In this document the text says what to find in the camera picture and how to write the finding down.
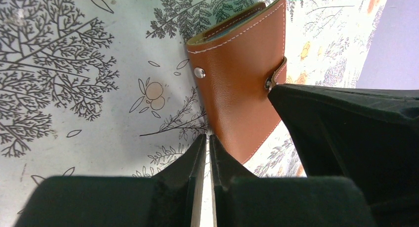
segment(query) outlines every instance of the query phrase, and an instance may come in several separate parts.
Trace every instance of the tablecloth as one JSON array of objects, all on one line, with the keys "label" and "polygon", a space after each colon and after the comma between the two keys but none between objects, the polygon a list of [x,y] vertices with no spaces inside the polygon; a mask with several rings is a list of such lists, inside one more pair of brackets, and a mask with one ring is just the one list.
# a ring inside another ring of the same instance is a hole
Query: tablecloth
[{"label": "tablecloth", "polygon": [[[0,226],[49,176],[150,177],[182,155],[209,131],[184,44],[257,1],[0,0]],[[353,88],[385,2],[288,0],[287,82]],[[305,176],[283,123],[245,167]]]}]

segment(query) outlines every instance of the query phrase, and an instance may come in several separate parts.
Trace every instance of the lavender wall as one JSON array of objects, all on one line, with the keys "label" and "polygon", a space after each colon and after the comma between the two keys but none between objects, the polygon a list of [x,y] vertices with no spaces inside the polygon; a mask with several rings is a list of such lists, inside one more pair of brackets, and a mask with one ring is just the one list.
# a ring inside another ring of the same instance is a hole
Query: lavender wall
[{"label": "lavender wall", "polygon": [[387,0],[356,85],[419,90],[419,0]]}]

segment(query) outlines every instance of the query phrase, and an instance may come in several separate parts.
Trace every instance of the wallet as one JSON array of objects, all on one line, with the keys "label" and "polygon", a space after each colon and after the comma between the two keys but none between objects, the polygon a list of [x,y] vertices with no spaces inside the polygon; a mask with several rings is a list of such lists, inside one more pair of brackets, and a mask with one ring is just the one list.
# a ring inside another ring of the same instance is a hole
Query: wallet
[{"label": "wallet", "polygon": [[285,9],[256,3],[186,43],[209,125],[241,163],[281,120],[267,95],[286,80]]}]

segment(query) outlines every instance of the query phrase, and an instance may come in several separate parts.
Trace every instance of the brown leather wallet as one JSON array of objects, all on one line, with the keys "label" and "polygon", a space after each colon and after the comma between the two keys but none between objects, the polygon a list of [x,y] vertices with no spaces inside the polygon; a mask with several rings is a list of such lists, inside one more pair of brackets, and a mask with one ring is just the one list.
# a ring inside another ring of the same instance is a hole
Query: brown leather wallet
[{"label": "brown leather wallet", "polygon": [[257,3],[186,44],[209,124],[241,163],[281,120],[267,95],[286,80],[285,7]]}]

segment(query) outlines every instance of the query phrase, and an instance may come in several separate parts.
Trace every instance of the silver stud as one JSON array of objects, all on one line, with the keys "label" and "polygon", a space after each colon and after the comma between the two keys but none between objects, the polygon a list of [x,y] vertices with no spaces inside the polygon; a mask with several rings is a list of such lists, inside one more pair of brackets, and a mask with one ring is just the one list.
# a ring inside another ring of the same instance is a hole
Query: silver stud
[{"label": "silver stud", "polygon": [[205,77],[205,71],[202,68],[196,67],[194,69],[194,74],[197,78],[202,79]]}]

